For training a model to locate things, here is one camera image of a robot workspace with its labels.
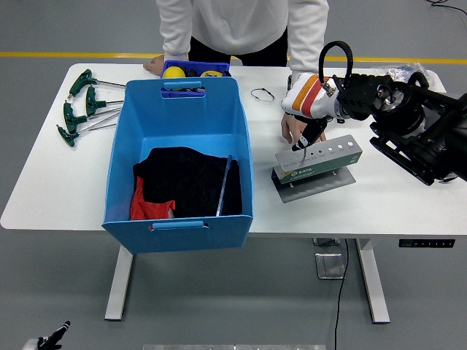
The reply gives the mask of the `person's left hand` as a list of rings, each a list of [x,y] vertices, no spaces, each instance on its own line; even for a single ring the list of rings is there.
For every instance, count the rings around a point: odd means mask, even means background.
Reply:
[[[296,144],[306,127],[305,122],[297,120],[295,117],[284,113],[281,121],[282,137],[288,144]]]

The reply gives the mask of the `person's right hand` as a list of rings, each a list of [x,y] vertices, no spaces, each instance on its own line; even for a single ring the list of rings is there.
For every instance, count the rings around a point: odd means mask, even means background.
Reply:
[[[150,62],[146,62],[143,64],[143,68],[150,73],[161,76],[163,72],[163,65],[165,63],[165,56],[159,55],[154,57]]]

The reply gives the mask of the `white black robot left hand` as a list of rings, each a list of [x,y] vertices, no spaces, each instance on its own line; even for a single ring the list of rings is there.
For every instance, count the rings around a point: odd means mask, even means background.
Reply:
[[[32,338],[27,340],[22,350],[56,350],[61,349],[60,344],[66,331],[69,329],[71,322],[65,321],[55,332],[50,336]]]

